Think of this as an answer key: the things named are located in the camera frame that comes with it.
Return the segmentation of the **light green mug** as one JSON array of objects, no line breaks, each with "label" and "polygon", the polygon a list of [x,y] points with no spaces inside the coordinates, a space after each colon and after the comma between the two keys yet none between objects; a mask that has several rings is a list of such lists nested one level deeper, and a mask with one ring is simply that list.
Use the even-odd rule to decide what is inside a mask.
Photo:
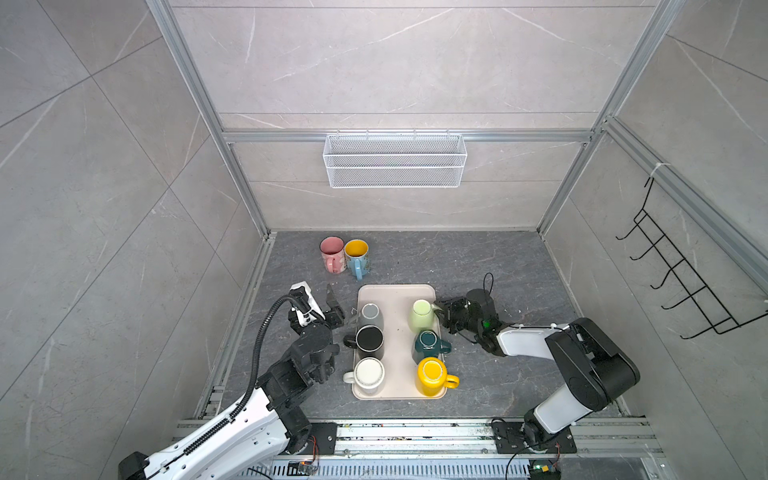
[{"label": "light green mug", "polygon": [[426,299],[416,300],[409,313],[408,324],[414,333],[439,329],[436,311],[438,307]]}]

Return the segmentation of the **pink mug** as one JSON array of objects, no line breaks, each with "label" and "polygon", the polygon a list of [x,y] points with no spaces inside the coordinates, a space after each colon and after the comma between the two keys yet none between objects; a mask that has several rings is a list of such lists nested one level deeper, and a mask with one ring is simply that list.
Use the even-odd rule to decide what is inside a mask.
[{"label": "pink mug", "polygon": [[340,274],[346,269],[344,247],[345,242],[337,236],[329,236],[321,241],[320,251],[327,272]]}]

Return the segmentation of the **blue butterfly mug yellow inside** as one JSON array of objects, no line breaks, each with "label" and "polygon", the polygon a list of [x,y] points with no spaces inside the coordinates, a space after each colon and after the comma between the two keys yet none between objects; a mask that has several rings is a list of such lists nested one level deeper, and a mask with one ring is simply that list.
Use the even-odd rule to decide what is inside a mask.
[{"label": "blue butterfly mug yellow inside", "polygon": [[344,246],[347,269],[361,281],[370,273],[369,245],[361,239],[353,239]]}]

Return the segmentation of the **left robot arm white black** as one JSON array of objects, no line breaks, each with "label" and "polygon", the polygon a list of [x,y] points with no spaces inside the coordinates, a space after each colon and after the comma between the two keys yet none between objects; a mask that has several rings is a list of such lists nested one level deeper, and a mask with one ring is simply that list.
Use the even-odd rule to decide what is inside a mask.
[{"label": "left robot arm white black", "polygon": [[[259,370],[266,332],[289,304],[297,339],[266,371]],[[232,405],[183,439],[151,455],[134,452],[118,466],[121,479],[230,479],[256,462],[300,451],[311,422],[301,410],[311,389],[335,371],[340,347],[333,332],[345,314],[332,291],[321,308],[305,281],[291,286],[270,307],[257,333],[249,381]]]}]

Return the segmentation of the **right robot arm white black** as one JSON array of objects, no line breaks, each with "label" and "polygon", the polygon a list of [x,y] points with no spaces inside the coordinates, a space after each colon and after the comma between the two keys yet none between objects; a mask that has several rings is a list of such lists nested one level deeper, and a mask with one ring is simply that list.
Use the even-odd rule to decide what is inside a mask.
[{"label": "right robot arm white black", "polygon": [[492,355],[555,363],[563,385],[530,409],[520,427],[530,449],[548,449],[572,423],[603,410],[641,379],[635,363],[589,318],[548,326],[504,323],[485,288],[438,300],[434,306],[449,333],[472,333],[473,342]]}]

